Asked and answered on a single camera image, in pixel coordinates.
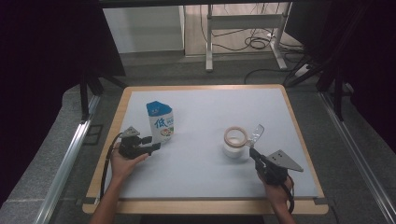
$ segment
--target wire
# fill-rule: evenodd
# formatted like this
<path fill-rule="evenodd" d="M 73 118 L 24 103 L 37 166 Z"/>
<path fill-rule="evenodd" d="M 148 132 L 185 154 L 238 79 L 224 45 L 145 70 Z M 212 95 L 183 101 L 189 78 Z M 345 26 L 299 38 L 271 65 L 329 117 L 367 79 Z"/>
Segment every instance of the wire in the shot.
<path fill-rule="evenodd" d="M 303 63 L 306 56 L 307 56 L 307 54 L 305 54 L 304 57 L 299 62 L 297 62 L 297 64 L 294 66 L 294 68 L 291 70 L 291 72 L 283 80 L 282 86 L 286 86 L 286 83 L 289 81 L 289 79 L 291 79 L 291 77 L 293 77 L 295 75 L 295 73 L 298 70 L 300 70 L 300 68 L 302 68 L 306 63 L 310 63 L 312 61 L 312 58 L 309 58 L 306 62 Z"/>
<path fill-rule="evenodd" d="M 304 54 L 303 52 L 294 52 L 294 53 L 285 53 L 285 60 L 288 61 L 289 63 L 298 63 L 299 61 L 292 61 L 290 58 L 288 58 L 288 55 L 290 54 Z"/>
<path fill-rule="evenodd" d="M 247 73 L 245 75 L 244 84 L 245 85 L 247 84 L 247 79 L 248 79 L 249 76 L 251 76 L 253 73 L 260 72 L 260 71 L 266 71 L 266 72 L 291 72 L 293 70 L 276 70 L 276 69 L 266 69 L 266 68 L 256 69 L 256 70 L 253 70 L 253 71 L 251 71 L 251 72 L 249 72 L 249 73 Z"/>
<path fill-rule="evenodd" d="M 254 6 L 254 8 L 257 8 L 257 9 L 259 9 L 259 4 L 258 3 L 256 3 L 256 5 Z"/>
<path fill-rule="evenodd" d="M 227 8 L 226 8 L 227 4 L 224 4 L 224 10 L 227 12 L 227 15 L 230 15 L 230 13 L 228 13 Z"/>
<path fill-rule="evenodd" d="M 285 48 L 283 46 L 277 46 L 280 50 L 282 50 L 283 52 L 291 52 L 291 53 L 305 53 L 304 49 L 288 49 Z"/>
<path fill-rule="evenodd" d="M 347 13 L 347 17 L 345 17 L 344 20 L 342 20 L 335 28 L 333 31 L 326 35 L 326 37 L 321 40 L 319 43 L 316 45 L 312 46 L 310 49 L 305 49 L 305 53 L 314 53 L 315 51 L 323 51 L 326 50 L 326 48 L 329 48 L 331 46 L 331 42 L 334 41 L 334 39 L 337 37 L 339 32 L 342 32 L 345 30 L 345 27 L 349 24 L 349 21 L 353 18 L 353 16 L 356 14 L 356 10 L 351 9 L 350 13 Z"/>
<path fill-rule="evenodd" d="M 288 46 L 288 47 L 293 47 L 293 48 L 303 48 L 304 47 L 304 45 L 288 45 L 288 44 L 284 44 L 282 42 L 280 42 L 279 44 Z"/>
<path fill-rule="evenodd" d="M 289 207 L 289 212 L 292 213 L 294 210 L 294 180 L 291 178 L 291 176 L 288 174 L 288 177 L 290 178 L 291 181 L 291 193 L 288 187 L 286 187 L 285 183 L 282 183 L 281 186 L 283 190 L 286 191 L 286 194 L 289 197 L 289 202 L 290 202 L 290 207 Z"/>
<path fill-rule="evenodd" d="M 331 205 L 330 208 L 332 209 L 332 213 L 334 214 L 335 222 L 336 222 L 337 224 L 340 223 L 340 219 L 338 218 L 337 213 L 335 212 L 334 206 Z"/>
<path fill-rule="evenodd" d="M 279 5 L 280 5 L 280 3 L 277 3 L 277 7 L 276 7 L 276 12 L 275 12 L 275 14 L 277 14 L 277 11 L 279 10 Z M 274 36 L 274 28 L 272 29 L 272 31 L 271 31 L 271 38 Z"/>
<path fill-rule="evenodd" d="M 103 195 L 105 194 L 106 174 L 107 174 L 108 163 L 110 162 L 111 152 L 113 151 L 114 144 L 116 143 L 116 141 L 120 137 L 120 135 L 122 135 L 122 133 L 117 134 L 117 136 L 114 138 L 114 140 L 111 143 L 110 147 L 108 148 L 108 151 L 106 154 L 105 166 L 103 168 L 102 181 L 100 184 L 100 195 L 99 195 L 100 200 L 102 200 Z"/>
<path fill-rule="evenodd" d="M 265 4 L 262 5 L 262 13 L 265 11 L 266 6 L 268 6 L 268 4 L 267 5 L 265 5 Z M 250 11 L 250 14 L 253 12 L 253 10 L 256 7 L 258 7 L 258 4 L 256 4 L 256 6 Z M 204 32 L 203 20 L 202 20 L 202 5 L 200 5 L 199 9 L 200 9 L 201 32 L 202 32 L 202 35 L 204 37 L 205 42 L 207 43 L 207 39 L 206 39 L 205 32 Z M 240 30 L 237 30 L 237 31 L 232 31 L 232 32 L 229 32 L 229 33 L 221 34 L 221 35 L 214 35 L 213 32 L 211 32 L 211 34 L 214 37 L 217 37 L 217 36 L 223 36 L 223 35 L 231 35 L 231 34 L 235 34 L 235 33 L 246 31 L 246 30 L 248 30 L 248 29 L 240 29 Z M 263 37 L 258 37 L 258 36 L 255 36 L 255 34 L 257 34 L 256 31 L 257 31 L 257 29 L 254 29 L 254 30 L 250 31 L 251 36 L 247 37 L 245 39 L 245 46 L 242 47 L 241 49 L 230 49 L 230 48 L 227 48 L 227 47 L 219 45 L 219 44 L 212 44 L 212 46 L 217 46 L 217 47 L 220 47 L 220 48 L 223 48 L 223 49 L 227 49 L 227 50 L 230 50 L 230 51 L 240 51 L 240 50 L 243 50 L 243 49 L 247 49 L 249 47 L 251 47 L 253 49 L 257 49 L 257 50 L 265 49 L 269 45 L 269 43 L 271 42 L 272 36 L 271 36 L 270 39 L 263 38 Z M 262 46 L 261 47 L 254 46 L 257 43 L 262 44 Z"/>

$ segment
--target wrist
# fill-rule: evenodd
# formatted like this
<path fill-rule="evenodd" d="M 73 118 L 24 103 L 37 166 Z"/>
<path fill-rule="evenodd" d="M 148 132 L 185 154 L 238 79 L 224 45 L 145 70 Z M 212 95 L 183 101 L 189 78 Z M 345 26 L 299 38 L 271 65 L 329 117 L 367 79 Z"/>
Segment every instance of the wrist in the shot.
<path fill-rule="evenodd" d="M 289 208 L 286 202 L 271 203 L 279 224 L 295 224 L 294 218 L 289 213 Z"/>
<path fill-rule="evenodd" d="M 123 182 L 124 178 L 122 178 L 121 176 L 112 176 L 109 186 L 119 188 L 122 186 Z"/>

